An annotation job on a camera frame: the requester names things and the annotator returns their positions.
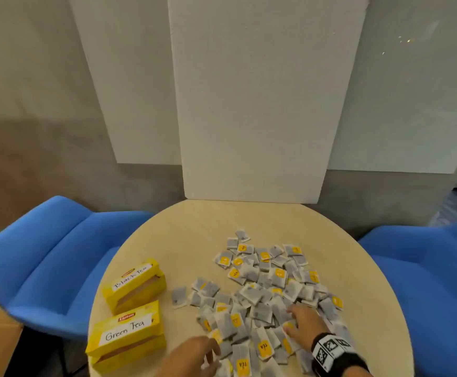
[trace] wristband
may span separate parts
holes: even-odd
[[[349,367],[358,366],[369,372],[363,359],[354,348],[340,336],[321,333],[314,338],[311,347],[313,371],[320,377],[342,377]]]

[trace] person's left hand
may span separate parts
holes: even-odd
[[[156,377],[213,377],[219,366],[218,360],[213,362],[213,352],[221,353],[215,339],[191,337],[164,358]],[[209,366],[201,370],[205,356]]]

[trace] chair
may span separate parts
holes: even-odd
[[[457,224],[382,226],[359,243],[400,302],[417,372],[457,376]]]
[[[0,232],[0,306],[40,332],[87,341],[106,267],[152,213],[93,213],[56,196]]]

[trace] round wooden table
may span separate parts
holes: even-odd
[[[412,377],[414,361],[409,332],[396,296],[381,270],[358,243],[321,214],[299,204],[187,200],[158,213],[122,245],[101,284],[148,257],[156,259],[166,275],[168,290],[159,297],[169,352],[190,336],[202,335],[195,322],[197,308],[171,307],[171,289],[190,285],[201,276],[222,291],[240,285],[213,262],[225,250],[227,237],[244,228],[257,247],[290,243],[300,246],[311,269],[317,269],[328,289],[343,298],[341,313],[355,348],[377,377]],[[112,314],[96,293],[89,333],[94,323]],[[106,376],[155,375],[166,351],[157,351]],[[296,356],[282,366],[288,377],[302,376]],[[99,376],[90,370],[91,376]]]

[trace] yellow box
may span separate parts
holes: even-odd
[[[165,347],[155,301],[95,324],[85,352],[91,366],[103,374]]]
[[[103,287],[103,296],[113,315],[149,303],[166,289],[166,277],[154,259],[139,266]]]

